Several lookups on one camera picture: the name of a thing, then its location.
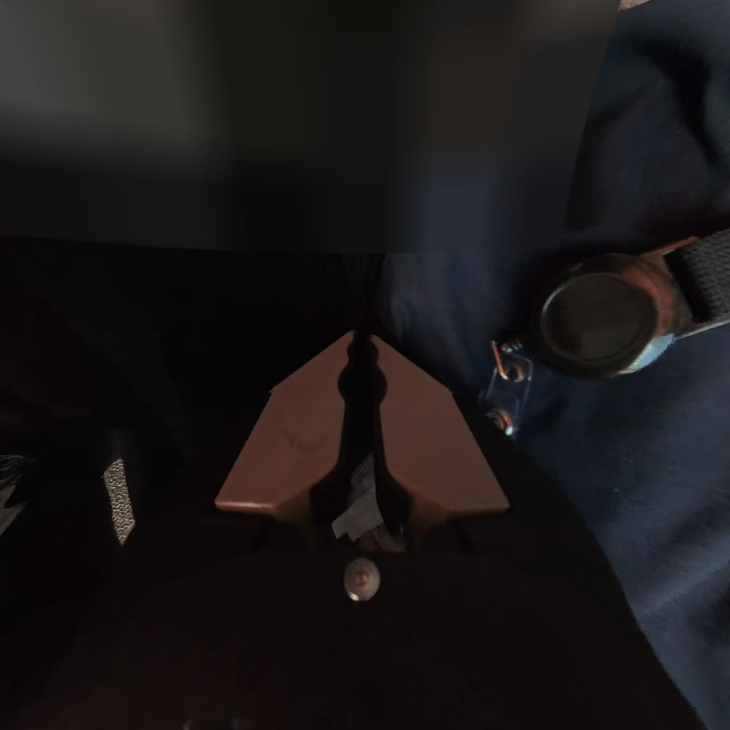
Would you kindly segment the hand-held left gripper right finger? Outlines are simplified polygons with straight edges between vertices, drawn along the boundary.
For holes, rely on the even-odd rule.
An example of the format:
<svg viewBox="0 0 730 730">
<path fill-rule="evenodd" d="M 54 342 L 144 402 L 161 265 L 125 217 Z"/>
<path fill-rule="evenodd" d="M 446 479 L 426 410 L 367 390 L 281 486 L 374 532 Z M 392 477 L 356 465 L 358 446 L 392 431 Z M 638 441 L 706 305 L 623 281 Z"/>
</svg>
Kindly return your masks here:
<svg viewBox="0 0 730 730">
<path fill-rule="evenodd" d="M 385 382 L 382 456 L 408 498 L 410 530 L 425 535 L 455 518 L 505 514 L 509 501 L 452 393 L 378 336 L 371 341 Z"/>
</svg>

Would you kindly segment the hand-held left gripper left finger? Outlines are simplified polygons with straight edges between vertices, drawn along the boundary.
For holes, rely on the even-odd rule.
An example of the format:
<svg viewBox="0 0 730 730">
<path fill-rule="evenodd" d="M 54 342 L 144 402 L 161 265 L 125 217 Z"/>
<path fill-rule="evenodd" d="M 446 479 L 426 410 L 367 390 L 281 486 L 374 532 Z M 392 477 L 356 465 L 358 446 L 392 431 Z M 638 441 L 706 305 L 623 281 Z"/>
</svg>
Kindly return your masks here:
<svg viewBox="0 0 730 730">
<path fill-rule="evenodd" d="M 345 416 L 340 376 L 355 332 L 348 332 L 270 392 L 214 499 L 224 513 L 310 522 L 310 492 L 336 468 Z"/>
</svg>

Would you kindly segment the navy sweatshirt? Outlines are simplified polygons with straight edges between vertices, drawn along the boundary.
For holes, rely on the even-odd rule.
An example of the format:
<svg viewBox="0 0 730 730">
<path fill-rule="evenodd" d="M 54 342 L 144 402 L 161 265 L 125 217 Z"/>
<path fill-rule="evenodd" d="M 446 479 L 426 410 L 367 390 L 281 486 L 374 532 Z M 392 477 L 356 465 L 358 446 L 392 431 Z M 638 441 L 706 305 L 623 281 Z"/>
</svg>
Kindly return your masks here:
<svg viewBox="0 0 730 730">
<path fill-rule="evenodd" d="M 728 229 L 728 2 L 412 2 L 392 339 L 473 397 L 552 271 Z M 536 366 L 517 438 L 728 728 L 728 325 L 612 382 Z"/>
</svg>

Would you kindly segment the round black badge reel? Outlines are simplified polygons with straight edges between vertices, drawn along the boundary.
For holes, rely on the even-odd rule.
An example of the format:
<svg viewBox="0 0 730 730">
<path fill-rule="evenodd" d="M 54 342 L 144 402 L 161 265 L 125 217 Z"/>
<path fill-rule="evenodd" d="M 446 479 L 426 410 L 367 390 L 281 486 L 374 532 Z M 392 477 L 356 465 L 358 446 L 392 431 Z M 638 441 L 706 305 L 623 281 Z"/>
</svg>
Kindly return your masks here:
<svg viewBox="0 0 730 730">
<path fill-rule="evenodd" d="M 664 254 L 609 253 L 541 292 L 525 339 L 534 359 L 561 375 L 614 379 L 655 363 L 691 323 Z"/>
</svg>

